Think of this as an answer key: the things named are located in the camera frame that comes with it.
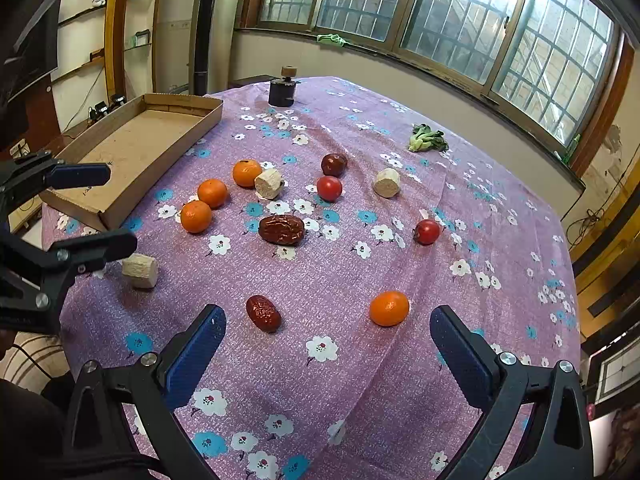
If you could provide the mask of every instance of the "brown knob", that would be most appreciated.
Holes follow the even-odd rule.
[[[281,70],[282,77],[295,77],[298,72],[298,67],[295,66],[283,66]]]

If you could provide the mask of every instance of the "blue gripper pad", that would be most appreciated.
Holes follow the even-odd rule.
[[[169,410],[189,403],[225,331],[225,311],[217,305],[208,304],[185,332],[169,341],[161,353],[162,362],[168,366],[166,371],[161,372],[166,377],[164,402]]]
[[[500,377],[494,351],[481,335],[468,330],[449,305],[434,309],[429,328],[466,402],[481,410],[489,408]]]

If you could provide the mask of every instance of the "shelf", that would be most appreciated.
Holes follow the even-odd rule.
[[[125,48],[124,52],[126,52],[127,50],[134,50],[135,48],[142,48],[144,46],[151,46],[151,42],[144,44],[144,45],[137,45],[137,46],[130,46],[129,48]]]
[[[73,16],[70,16],[66,20],[62,20],[61,22],[59,22],[58,27],[63,27],[63,25],[66,25],[67,23],[71,23],[77,20],[78,18],[82,18],[82,16],[86,16],[88,14],[91,14],[92,12],[96,12],[97,10],[103,10],[106,7],[107,7],[107,4],[104,4],[103,6],[100,6],[100,7],[90,7],[89,9],[81,10],[80,12],[74,14]]]
[[[70,70],[69,72],[63,73],[63,75],[53,79],[51,82],[52,83],[59,83],[61,81],[64,81],[65,79],[68,79],[69,77],[77,74],[81,70],[84,70],[85,68],[89,68],[91,66],[104,66],[104,58],[103,57],[97,57],[92,61],[84,63],[84,64],[76,67],[75,69]]]

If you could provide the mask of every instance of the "window frame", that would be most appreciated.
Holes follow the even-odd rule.
[[[468,76],[463,75],[462,73],[457,72],[456,70],[439,62],[401,47],[402,39],[406,32],[409,20],[411,19],[411,14],[416,5],[416,1],[417,0],[398,0],[384,41],[374,40],[373,38],[352,34],[342,30],[318,27],[317,22],[322,0],[312,0],[309,17],[306,23],[286,23],[263,20],[262,7],[265,0],[259,0],[259,2],[258,0],[244,0],[244,8],[242,10],[242,18],[239,25],[247,28],[284,30],[287,32],[299,32],[305,34],[340,34],[341,37],[345,38],[350,43],[365,46],[378,54],[382,54],[383,56],[407,62],[419,70],[423,70],[424,72],[436,76],[456,88],[461,89],[479,100],[481,103],[487,105],[497,114],[500,114],[508,121],[516,124],[528,134],[532,135],[545,149],[549,150],[549,152],[558,152],[561,156],[565,155],[568,149],[567,146],[558,141],[550,132],[530,118],[524,111],[517,108],[492,89],[494,82],[498,77],[498,72],[500,72],[500,69],[505,62],[511,42],[514,39],[516,28],[522,16],[525,0],[516,1],[516,6],[512,16],[510,16],[509,23],[507,24],[502,44],[484,84],[481,84],[478,81],[475,81],[474,79],[469,78]],[[601,100],[607,98],[606,92],[604,91],[610,79],[615,76],[616,67],[614,66],[614,60],[616,59],[616,56],[620,54],[621,45],[623,44],[622,30],[616,23],[616,20],[607,6],[604,5],[601,0],[591,0],[591,2],[594,3],[596,7],[598,7],[598,9],[613,22],[613,28],[603,60],[602,74],[596,81],[596,85],[593,89],[593,97],[591,98],[586,110],[583,112],[579,122],[576,124],[572,137],[575,137],[578,134],[583,136],[585,131],[590,127],[591,122],[597,119],[596,110],[601,104]]]

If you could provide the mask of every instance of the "purple tablecloth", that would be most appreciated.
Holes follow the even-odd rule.
[[[219,94],[223,119],[158,181],[126,225],[138,252],[158,259],[153,291],[132,290],[118,263],[81,276],[62,311],[74,373],[89,358],[105,367],[159,350],[206,303],[225,309],[226,337],[189,406],[175,413],[223,480],[435,478],[478,420],[429,333],[449,304],[496,351],[523,362],[578,362],[575,284],[562,227],[550,207],[461,137],[384,96],[331,77],[309,78],[292,108],[267,103],[269,85]],[[412,123],[446,134],[447,153],[406,150]],[[320,160],[349,157],[344,195],[324,203],[314,184]],[[254,158],[287,187],[276,202],[231,179]],[[372,190],[395,167],[401,192]],[[205,179],[226,182],[230,202],[201,235],[174,218]],[[305,219],[302,245],[278,248],[257,234],[260,218]],[[412,240],[422,216],[446,226],[432,246]],[[44,208],[43,242],[91,229]],[[370,322],[384,290],[412,302],[393,328]],[[262,294],[283,327],[260,332],[245,302]],[[134,413],[129,412],[132,424]],[[509,463],[526,413],[498,458]],[[136,440],[150,445],[143,428]]]

